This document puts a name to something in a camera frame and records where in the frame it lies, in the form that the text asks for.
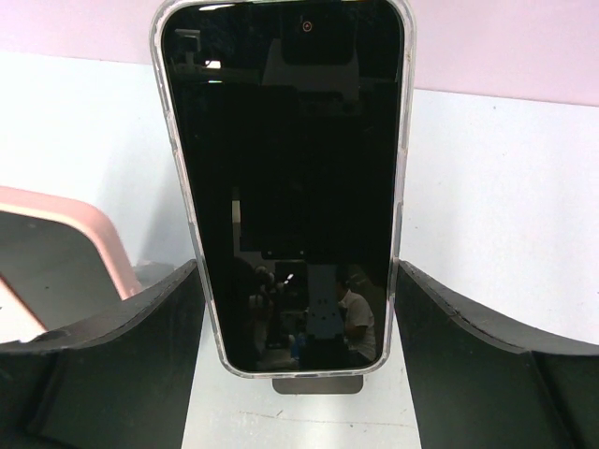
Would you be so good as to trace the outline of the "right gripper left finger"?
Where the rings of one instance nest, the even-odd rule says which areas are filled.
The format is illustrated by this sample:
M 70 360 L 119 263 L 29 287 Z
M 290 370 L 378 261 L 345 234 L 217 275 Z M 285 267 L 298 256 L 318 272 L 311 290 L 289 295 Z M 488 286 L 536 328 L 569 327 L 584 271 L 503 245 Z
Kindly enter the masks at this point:
M 204 300 L 189 261 L 90 318 L 1 347 L 5 448 L 178 448 Z

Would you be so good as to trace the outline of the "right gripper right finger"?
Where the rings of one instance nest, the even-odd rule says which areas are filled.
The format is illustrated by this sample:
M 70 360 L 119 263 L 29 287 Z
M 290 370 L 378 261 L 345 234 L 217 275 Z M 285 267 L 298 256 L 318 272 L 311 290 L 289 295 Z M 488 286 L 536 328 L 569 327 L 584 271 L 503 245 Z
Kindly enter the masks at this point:
M 598 347 L 398 265 L 395 311 L 424 448 L 595 448 Z

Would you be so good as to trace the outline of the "black rectangular phone stand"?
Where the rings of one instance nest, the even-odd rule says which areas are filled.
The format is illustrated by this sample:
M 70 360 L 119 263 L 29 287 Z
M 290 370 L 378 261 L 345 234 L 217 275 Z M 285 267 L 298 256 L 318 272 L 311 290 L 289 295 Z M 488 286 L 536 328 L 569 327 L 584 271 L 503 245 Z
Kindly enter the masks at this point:
M 281 395 L 353 395 L 361 391 L 364 379 L 358 376 L 273 379 Z

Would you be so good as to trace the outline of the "black phone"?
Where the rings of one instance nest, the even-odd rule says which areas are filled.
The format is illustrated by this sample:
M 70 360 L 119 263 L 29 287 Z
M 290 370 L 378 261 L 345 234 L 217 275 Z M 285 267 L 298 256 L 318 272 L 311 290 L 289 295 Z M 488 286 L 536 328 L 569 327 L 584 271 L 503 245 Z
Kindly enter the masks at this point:
M 390 346 L 415 18 L 406 1 L 166 1 L 153 70 L 217 351 L 359 375 Z

